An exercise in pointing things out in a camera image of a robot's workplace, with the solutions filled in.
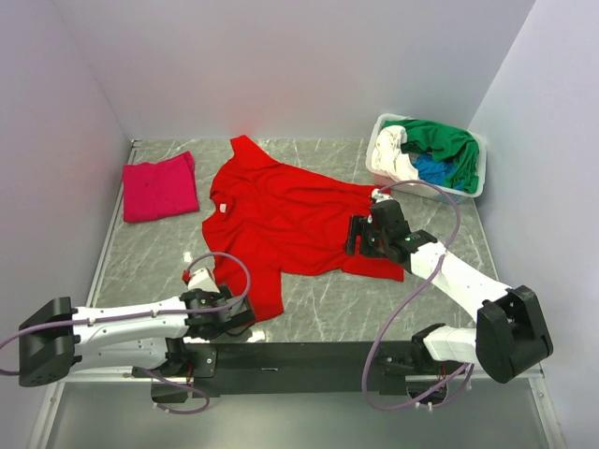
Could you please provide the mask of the red t-shirt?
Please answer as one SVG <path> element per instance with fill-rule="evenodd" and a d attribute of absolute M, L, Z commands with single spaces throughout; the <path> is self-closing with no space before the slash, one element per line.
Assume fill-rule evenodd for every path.
<path fill-rule="evenodd" d="M 233 155 L 210 191 L 214 214 L 202 224 L 218 255 L 213 274 L 236 295 L 247 290 L 255 319 L 284 311 L 281 276 L 332 270 L 402 281 L 402 267 L 386 258 L 344 251 L 350 219 L 366 216 L 370 185 L 337 181 L 276 161 L 247 136 L 230 141 Z"/>

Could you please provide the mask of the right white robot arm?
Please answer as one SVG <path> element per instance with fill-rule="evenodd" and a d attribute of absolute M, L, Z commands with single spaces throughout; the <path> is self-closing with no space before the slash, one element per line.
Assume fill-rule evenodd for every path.
<path fill-rule="evenodd" d="M 434 324 L 411 339 L 401 366 L 431 373 L 444 362 L 480 366 L 505 384 L 553 353 L 553 343 L 536 293 L 493 280 L 425 230 L 413 231 L 398 201 L 375 196 L 367 216 L 349 221 L 345 251 L 386 258 L 455 301 L 474 320 L 472 328 Z"/>

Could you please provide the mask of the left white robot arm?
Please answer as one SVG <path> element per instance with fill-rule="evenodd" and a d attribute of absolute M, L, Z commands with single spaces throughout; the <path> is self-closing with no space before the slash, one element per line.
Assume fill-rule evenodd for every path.
<path fill-rule="evenodd" d="M 150 304 L 75 308 L 58 297 L 19 326 L 19 384 L 51 384 L 72 372 L 132 367 L 165 377 L 203 370 L 185 339 L 213 340 L 256 320 L 248 298 L 226 285 Z"/>

